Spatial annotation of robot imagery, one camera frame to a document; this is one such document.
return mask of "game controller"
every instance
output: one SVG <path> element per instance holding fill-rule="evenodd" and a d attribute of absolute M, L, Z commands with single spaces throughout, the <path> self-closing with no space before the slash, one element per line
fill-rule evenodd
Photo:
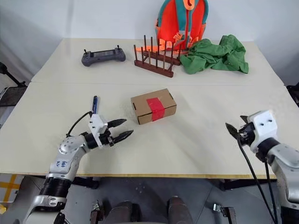
<path fill-rule="evenodd" d="M 84 66 L 89 67 L 93 63 L 104 62 L 110 60 L 125 61 L 126 55 L 123 50 L 117 45 L 117 48 L 113 50 L 104 50 L 104 51 L 86 51 L 84 49 L 84 54 L 82 56 L 81 62 Z"/>

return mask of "table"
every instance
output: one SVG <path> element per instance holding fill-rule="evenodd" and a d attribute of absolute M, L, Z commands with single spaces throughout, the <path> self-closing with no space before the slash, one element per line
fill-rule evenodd
<path fill-rule="evenodd" d="M 138 125 L 130 98 L 163 88 L 177 102 L 176 114 Z M 85 155 L 78 175 L 251 178 L 225 122 L 239 127 L 240 115 L 269 108 L 279 140 L 299 148 L 299 109 L 283 86 L 31 83 L 0 130 L 0 173 L 47 173 L 65 133 L 91 109 L 93 95 L 100 96 L 99 113 L 107 120 L 127 119 L 114 134 L 134 133 Z M 85 131 L 88 119 L 73 134 Z M 246 152 L 258 177 L 265 178 L 263 163 Z"/>
<path fill-rule="evenodd" d="M 85 67 L 81 63 L 83 49 L 98 51 L 113 49 L 116 45 L 124 50 L 126 61 L 109 61 Z M 174 77 L 168 78 L 148 72 L 134 65 L 133 45 L 140 47 L 143 40 L 122 39 L 63 39 L 47 63 L 32 78 L 39 83 L 97 83 L 97 84 L 148 84 L 159 85 L 249 85 L 283 86 L 265 57 L 254 42 L 243 42 L 247 52 L 249 74 L 207 69 L 188 75 L 182 66 L 173 66 Z"/>

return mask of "green cloth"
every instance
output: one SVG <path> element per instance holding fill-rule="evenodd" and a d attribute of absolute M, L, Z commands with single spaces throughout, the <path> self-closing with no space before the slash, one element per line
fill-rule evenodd
<path fill-rule="evenodd" d="M 188 55 L 182 55 L 180 61 L 188 74 L 207 68 L 248 73 L 245 52 L 244 46 L 234 35 L 224 35 L 219 45 L 212 44 L 208 39 L 194 43 Z"/>

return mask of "red tape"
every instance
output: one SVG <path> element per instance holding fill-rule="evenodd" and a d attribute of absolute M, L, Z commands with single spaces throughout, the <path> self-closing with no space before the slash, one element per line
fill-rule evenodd
<path fill-rule="evenodd" d="M 164 117 L 165 108 L 161 101 L 158 98 L 151 98 L 146 100 L 148 102 L 148 105 L 152 111 L 152 121 L 161 119 Z"/>

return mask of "orange backpack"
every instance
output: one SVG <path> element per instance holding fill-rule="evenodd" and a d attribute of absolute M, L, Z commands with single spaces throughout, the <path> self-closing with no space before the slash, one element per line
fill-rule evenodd
<path fill-rule="evenodd" d="M 160 49 L 188 49 L 201 40 L 208 15 L 207 0 L 165 0 L 156 22 Z"/>

